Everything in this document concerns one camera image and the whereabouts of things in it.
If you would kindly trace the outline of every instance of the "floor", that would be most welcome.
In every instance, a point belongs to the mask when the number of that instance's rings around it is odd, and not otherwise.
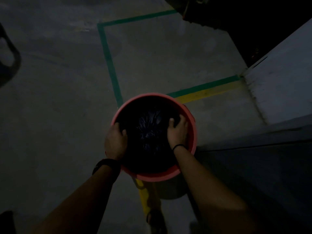
[[[22,57],[17,75],[0,88],[0,212],[14,211],[18,233],[27,233],[90,176],[122,102],[246,69],[227,32],[184,22],[164,0],[2,0],[0,9]],[[164,11],[169,14],[97,25]],[[3,42],[0,59],[12,61]],[[226,92],[201,92],[205,97],[184,101],[196,119],[198,145],[264,126],[243,82]],[[162,209],[170,233],[189,233],[196,218],[187,195],[163,199]],[[121,173],[99,233],[146,228],[138,190]]]

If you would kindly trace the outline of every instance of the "bracelet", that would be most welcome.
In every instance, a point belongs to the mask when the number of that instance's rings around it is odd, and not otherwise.
[[[107,165],[113,170],[113,177],[115,182],[121,170],[120,162],[111,158],[102,159],[96,164],[96,167],[93,169],[92,175],[96,173],[96,171],[99,170],[99,168],[103,165]]]
[[[183,144],[177,144],[176,146],[174,146],[174,148],[172,149],[172,151],[174,152],[174,149],[177,148],[178,146],[182,146],[182,147],[186,148],[185,145],[183,145]]]

